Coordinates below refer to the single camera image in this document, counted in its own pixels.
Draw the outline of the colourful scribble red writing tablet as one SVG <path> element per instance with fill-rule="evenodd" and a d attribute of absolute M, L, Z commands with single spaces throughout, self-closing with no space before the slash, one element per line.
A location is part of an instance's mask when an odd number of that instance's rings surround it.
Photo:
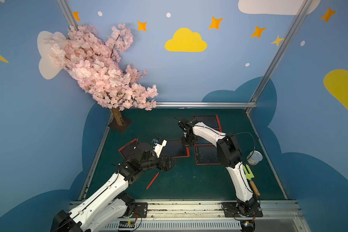
<path fill-rule="evenodd" d="M 199 144 L 202 145 L 217 145 L 217 141 L 223 139 L 226 134 L 214 129 L 205 127 L 194 127 L 193 133 L 198 137 Z"/>

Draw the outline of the red stylus pair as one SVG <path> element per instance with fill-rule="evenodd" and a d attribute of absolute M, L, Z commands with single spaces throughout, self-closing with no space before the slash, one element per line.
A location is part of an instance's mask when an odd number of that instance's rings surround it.
<path fill-rule="evenodd" d="M 221 131 L 221 132 L 222 132 L 222 128 L 221 128 L 221 124 L 220 124 L 219 117 L 218 117 L 218 115 L 215 115 L 215 116 L 216 116 L 216 119 L 217 119 L 217 125 L 218 125 L 218 129 L 219 129 L 219 131 Z"/>

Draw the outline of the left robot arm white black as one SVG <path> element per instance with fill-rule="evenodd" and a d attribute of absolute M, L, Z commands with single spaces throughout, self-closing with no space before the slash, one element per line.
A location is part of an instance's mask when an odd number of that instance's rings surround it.
<path fill-rule="evenodd" d="M 124 191 L 132 185 L 144 170 L 172 169 L 172 159 L 163 155 L 167 141 L 157 140 L 153 145 L 141 143 L 133 153 L 118 165 L 117 170 L 94 194 L 69 212 L 57 213 L 53 219 L 52 232 L 98 232 L 110 221 L 131 215 L 134 199 Z"/>

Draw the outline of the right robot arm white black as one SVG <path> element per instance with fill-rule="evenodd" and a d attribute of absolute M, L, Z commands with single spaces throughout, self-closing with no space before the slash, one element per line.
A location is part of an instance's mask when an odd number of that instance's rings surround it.
<path fill-rule="evenodd" d="M 194 146 L 197 138 L 201 137 L 217 148 L 218 160 L 228 171 L 236 193 L 236 205 L 222 205 L 223 208 L 233 215 L 262 217 L 257 194 L 251 190 L 243 170 L 242 152 L 236 136 L 217 131 L 198 120 L 181 119 L 178 125 L 184 134 L 181 138 L 184 146 Z"/>

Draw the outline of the pink cherry blossom tree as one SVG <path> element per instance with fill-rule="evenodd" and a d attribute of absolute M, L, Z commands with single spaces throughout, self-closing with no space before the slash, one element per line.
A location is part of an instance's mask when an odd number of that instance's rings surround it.
<path fill-rule="evenodd" d="M 106 42 L 97 37 L 94 26 L 70 26 L 68 36 L 54 35 L 50 40 L 51 59 L 77 81 L 79 87 L 108 108 L 118 127 L 125 127 L 121 112 L 132 107 L 152 110 L 157 106 L 156 85 L 144 87 L 138 80 L 147 75 L 128 64 L 120 68 L 121 55 L 133 43 L 133 34 L 125 24 L 112 28 Z"/>

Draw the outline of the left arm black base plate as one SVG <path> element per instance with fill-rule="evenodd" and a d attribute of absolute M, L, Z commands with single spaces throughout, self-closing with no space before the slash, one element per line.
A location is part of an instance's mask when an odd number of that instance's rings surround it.
<path fill-rule="evenodd" d="M 148 213 L 148 203 L 147 202 L 136 202 L 130 204 L 123 217 L 126 218 L 146 218 Z"/>

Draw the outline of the aluminium back frame bar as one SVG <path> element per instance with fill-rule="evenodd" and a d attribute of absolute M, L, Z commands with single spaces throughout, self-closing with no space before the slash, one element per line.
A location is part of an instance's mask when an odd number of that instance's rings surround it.
<path fill-rule="evenodd" d="M 158 108 L 255 108 L 255 102 L 157 102 Z"/>

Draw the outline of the aluminium front rail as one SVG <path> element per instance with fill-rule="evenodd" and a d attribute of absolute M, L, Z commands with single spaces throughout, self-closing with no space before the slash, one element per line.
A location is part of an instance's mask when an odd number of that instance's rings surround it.
<path fill-rule="evenodd" d="M 296 201 L 262 201 L 263 217 L 225 217 L 216 200 L 137 200 L 148 203 L 146 218 L 119 217 L 99 232 L 309 232 Z M 82 202 L 72 202 L 70 210 Z"/>

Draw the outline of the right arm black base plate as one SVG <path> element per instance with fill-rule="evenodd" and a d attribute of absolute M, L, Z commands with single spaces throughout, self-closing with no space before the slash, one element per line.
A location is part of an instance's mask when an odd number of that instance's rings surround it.
<path fill-rule="evenodd" d="M 246 203 L 238 202 L 223 202 L 221 203 L 221 209 L 227 218 L 238 218 L 238 217 L 263 217 L 262 209 L 258 203 L 250 206 Z"/>

